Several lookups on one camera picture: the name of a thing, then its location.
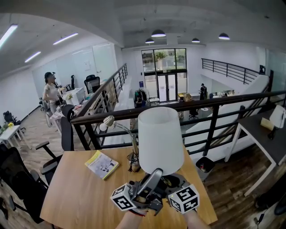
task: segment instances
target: book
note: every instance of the book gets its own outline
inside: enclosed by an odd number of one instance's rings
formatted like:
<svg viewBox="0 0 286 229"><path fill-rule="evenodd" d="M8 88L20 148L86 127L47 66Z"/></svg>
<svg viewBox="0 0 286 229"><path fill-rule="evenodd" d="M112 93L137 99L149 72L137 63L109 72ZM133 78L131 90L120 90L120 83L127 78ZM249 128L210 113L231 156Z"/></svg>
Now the book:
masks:
<svg viewBox="0 0 286 229"><path fill-rule="evenodd" d="M85 165L97 176L105 180L116 170L119 163L97 150Z"/></svg>

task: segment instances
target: black table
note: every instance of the black table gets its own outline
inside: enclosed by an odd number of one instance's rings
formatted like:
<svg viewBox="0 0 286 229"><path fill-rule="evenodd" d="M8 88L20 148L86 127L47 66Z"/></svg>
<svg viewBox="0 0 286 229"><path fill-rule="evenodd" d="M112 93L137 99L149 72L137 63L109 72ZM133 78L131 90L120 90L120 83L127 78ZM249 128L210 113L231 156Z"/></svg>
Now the black table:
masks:
<svg viewBox="0 0 286 229"><path fill-rule="evenodd" d="M225 162L229 160L232 154L234 146L238 140L241 130L243 130L252 140L258 145L262 152L271 161L271 165L264 172L264 174L256 181L256 183L244 194L248 196L273 170L276 165L281 165L286 155L286 126L276 131L276 135L273 140L268 138L268 134L271 132L269 129L260 125L261 119L269 119L273 110L256 114L250 117L246 117L238 120L238 126L234 135L231 149L225 157Z"/></svg>

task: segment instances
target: door frame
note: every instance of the door frame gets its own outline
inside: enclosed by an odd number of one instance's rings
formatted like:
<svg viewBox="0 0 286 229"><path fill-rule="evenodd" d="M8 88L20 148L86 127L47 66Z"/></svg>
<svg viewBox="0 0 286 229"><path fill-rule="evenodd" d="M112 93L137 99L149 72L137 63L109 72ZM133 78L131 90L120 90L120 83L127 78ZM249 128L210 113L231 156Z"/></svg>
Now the door frame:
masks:
<svg viewBox="0 0 286 229"><path fill-rule="evenodd" d="M168 75L175 75L175 98L174 100L170 100L169 99L169 80L168 80ZM159 82L158 82L158 77L159 76L165 76L165 82L166 82L166 98L167 100L164 102L173 102L173 101L177 101L177 97L178 97L178 78L177 78L177 73L161 73L161 74L156 74L156 84L157 84L157 97L160 99L160 94L159 94Z"/></svg>

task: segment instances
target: trash bin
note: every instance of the trash bin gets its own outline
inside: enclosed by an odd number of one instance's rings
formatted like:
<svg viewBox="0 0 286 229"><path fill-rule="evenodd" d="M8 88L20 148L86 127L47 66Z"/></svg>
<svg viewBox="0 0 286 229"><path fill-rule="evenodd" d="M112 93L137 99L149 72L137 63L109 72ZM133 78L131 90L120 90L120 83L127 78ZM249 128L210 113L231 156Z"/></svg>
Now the trash bin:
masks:
<svg viewBox="0 0 286 229"><path fill-rule="evenodd" d="M197 161L196 169L202 181L204 181L207 178L207 176L210 174L214 166L215 163L207 157L202 157Z"/></svg>

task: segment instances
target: lamp base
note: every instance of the lamp base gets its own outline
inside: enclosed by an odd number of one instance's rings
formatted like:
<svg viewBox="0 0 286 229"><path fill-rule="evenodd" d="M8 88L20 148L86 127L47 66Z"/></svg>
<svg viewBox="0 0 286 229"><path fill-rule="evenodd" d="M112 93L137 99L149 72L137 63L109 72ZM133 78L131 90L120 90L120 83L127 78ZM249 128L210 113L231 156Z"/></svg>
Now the lamp base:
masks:
<svg viewBox="0 0 286 229"><path fill-rule="evenodd" d="M130 153L128 156L127 156L127 159L129 160L129 163L130 163L130 168L129 168L129 172L139 172L140 169L141 169L141 166L139 164L139 160L138 158L136 157L135 153L132 152Z"/></svg>
<svg viewBox="0 0 286 229"><path fill-rule="evenodd" d="M276 127L273 127L273 130L267 135L270 140L273 140L275 137Z"/></svg>

